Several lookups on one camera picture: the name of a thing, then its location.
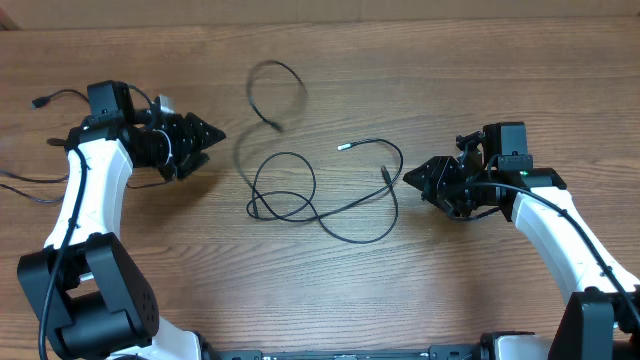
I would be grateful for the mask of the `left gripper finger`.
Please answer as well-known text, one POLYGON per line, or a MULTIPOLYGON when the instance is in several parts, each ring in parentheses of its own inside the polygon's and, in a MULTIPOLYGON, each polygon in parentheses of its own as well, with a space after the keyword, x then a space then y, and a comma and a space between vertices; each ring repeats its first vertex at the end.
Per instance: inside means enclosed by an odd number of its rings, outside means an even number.
POLYGON ((194 113, 184 117, 184 151, 188 154, 205 150, 226 138, 226 134, 194 113))
POLYGON ((189 155, 185 160, 176 166, 176 177, 186 179, 195 171, 201 168, 210 160, 206 153, 196 153, 189 155))

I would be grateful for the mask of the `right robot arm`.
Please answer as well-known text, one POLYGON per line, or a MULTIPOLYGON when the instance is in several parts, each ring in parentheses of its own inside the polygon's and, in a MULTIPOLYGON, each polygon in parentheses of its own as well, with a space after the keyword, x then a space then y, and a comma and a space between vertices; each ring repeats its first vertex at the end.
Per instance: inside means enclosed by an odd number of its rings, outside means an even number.
POLYGON ((606 250, 552 168, 537 168, 522 122, 456 138, 458 156, 434 156, 404 180, 451 220, 500 212, 526 236, 556 282, 565 310, 552 339, 485 333, 475 345, 432 346, 430 359, 636 359, 639 279, 606 250))

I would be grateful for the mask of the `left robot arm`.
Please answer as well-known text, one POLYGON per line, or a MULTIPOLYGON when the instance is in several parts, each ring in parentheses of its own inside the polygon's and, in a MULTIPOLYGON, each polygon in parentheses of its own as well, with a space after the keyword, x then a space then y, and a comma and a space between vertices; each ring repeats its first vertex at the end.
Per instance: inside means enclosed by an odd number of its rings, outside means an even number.
POLYGON ((69 164, 57 222, 17 277, 37 319, 38 352, 62 359, 215 359, 197 332, 159 313, 151 285, 120 241, 122 206, 136 168, 183 180, 209 159, 223 131, 165 96, 135 108, 135 86, 91 84, 90 113, 61 141, 69 164))

